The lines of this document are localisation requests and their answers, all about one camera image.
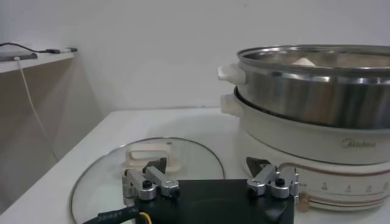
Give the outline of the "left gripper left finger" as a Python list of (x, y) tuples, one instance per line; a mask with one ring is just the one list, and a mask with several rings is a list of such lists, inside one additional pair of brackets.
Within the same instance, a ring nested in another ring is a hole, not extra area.
[(179, 181), (166, 175), (167, 158), (149, 161), (141, 169), (123, 168), (122, 198), (126, 207), (131, 200), (153, 201), (158, 196), (176, 200), (180, 196)]

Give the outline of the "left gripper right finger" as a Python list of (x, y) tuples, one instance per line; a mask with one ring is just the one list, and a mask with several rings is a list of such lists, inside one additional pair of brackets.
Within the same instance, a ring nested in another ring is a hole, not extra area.
[(246, 182), (249, 197), (262, 197), (268, 192), (274, 198), (292, 197), (298, 202), (299, 174), (295, 167), (277, 167), (268, 160), (253, 157), (247, 157), (246, 164), (252, 175)]

